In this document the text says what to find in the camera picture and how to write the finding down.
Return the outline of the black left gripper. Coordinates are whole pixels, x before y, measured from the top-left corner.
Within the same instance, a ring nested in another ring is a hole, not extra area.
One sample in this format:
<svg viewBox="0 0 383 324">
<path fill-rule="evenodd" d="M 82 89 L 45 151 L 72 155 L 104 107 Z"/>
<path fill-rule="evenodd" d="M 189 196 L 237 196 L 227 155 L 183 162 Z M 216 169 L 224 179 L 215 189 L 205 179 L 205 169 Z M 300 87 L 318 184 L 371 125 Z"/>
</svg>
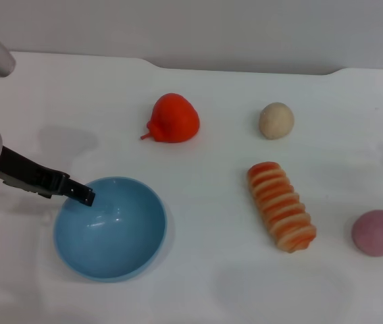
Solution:
<svg viewBox="0 0 383 324">
<path fill-rule="evenodd" d="M 91 207 L 95 199 L 92 188 L 69 179 L 69 175 L 49 169 L 3 147 L 0 154 L 0 179 L 4 184 L 37 193 L 45 198 L 67 196 Z"/>
</svg>

